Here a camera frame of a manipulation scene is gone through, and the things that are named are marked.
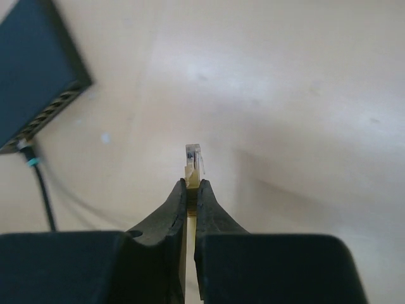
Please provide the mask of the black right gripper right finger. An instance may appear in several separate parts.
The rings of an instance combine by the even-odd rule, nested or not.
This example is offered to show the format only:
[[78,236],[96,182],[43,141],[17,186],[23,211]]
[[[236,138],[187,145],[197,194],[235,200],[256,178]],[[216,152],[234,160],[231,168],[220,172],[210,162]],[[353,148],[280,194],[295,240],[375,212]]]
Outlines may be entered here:
[[196,263],[205,303],[366,303],[349,248],[326,234],[252,234],[197,192]]

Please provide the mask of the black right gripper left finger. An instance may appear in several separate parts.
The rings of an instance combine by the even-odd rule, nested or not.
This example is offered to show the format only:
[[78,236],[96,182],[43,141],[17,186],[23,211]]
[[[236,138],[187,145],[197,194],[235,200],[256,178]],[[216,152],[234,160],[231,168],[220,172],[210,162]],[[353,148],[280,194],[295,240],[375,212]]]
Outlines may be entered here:
[[1,236],[2,303],[183,303],[187,190],[129,231]]

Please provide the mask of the black ethernet cable teal plug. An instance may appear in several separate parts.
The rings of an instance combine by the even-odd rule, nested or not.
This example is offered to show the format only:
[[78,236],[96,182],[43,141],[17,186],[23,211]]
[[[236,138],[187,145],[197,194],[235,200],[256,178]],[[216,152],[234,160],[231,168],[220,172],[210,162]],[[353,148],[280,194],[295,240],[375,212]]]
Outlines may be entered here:
[[57,188],[58,191],[60,191],[63,195],[65,195],[70,202],[67,203],[63,201],[63,205],[68,209],[68,211],[76,217],[76,219],[85,225],[87,228],[90,229],[95,229],[96,226],[87,219],[82,212],[77,210],[74,205],[79,206],[80,208],[83,208],[93,216],[105,220],[106,222],[110,222],[109,215],[105,212],[103,212],[100,209],[97,209],[96,207],[92,206],[91,204],[88,204],[87,202],[83,201],[80,199],[74,192],[69,190],[56,176],[56,174],[51,170],[51,167],[48,164],[48,161],[45,160],[44,154],[42,152],[41,147],[36,147],[36,144],[39,142],[32,138],[31,140],[26,140],[24,137],[20,139],[17,144],[16,148],[19,153],[21,153],[25,157],[25,162],[28,167],[32,168],[35,174],[35,177],[37,179],[37,183],[39,185],[40,193],[42,195],[42,202],[44,206],[44,211],[45,211],[45,216],[46,220],[49,226],[49,230],[51,232],[56,232],[58,231],[57,227],[57,222],[56,222],[56,217],[54,215],[54,209],[51,204],[51,199],[48,194],[47,190],[47,185],[45,182],[45,179],[43,177],[43,174],[41,172],[41,165],[42,165],[42,160],[44,160],[44,168],[47,171],[47,174],[51,178],[51,183],[54,187]]

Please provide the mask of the small black network switch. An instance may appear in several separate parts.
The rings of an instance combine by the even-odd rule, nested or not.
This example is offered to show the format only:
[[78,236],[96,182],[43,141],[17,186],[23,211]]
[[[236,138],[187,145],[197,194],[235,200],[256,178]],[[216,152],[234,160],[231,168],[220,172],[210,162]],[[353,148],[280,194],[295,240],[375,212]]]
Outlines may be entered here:
[[17,1],[1,22],[1,153],[17,152],[92,85],[53,1]]

